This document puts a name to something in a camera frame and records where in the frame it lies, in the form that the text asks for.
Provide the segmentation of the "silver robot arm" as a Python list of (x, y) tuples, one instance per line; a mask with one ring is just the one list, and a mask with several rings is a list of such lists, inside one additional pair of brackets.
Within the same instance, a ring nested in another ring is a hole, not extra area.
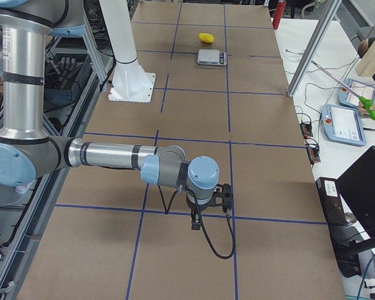
[(43, 130), (46, 37), (84, 29), (82, 1), (0, 1), (4, 124), (0, 129), (0, 184), (20, 186), (66, 167), (133, 169), (152, 185), (186, 194), (192, 228), (216, 206), (219, 167), (207, 156), (186, 159), (178, 146), (85, 142)]

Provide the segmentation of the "operator hand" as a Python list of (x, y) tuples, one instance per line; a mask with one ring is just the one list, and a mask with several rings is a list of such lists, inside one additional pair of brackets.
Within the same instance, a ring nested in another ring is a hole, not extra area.
[(370, 112), (372, 111), (372, 114), (375, 114), (375, 106), (371, 106), (369, 109), (366, 109), (362, 103), (359, 103), (358, 107), (357, 107), (359, 113), (361, 115), (369, 115), (370, 116)]

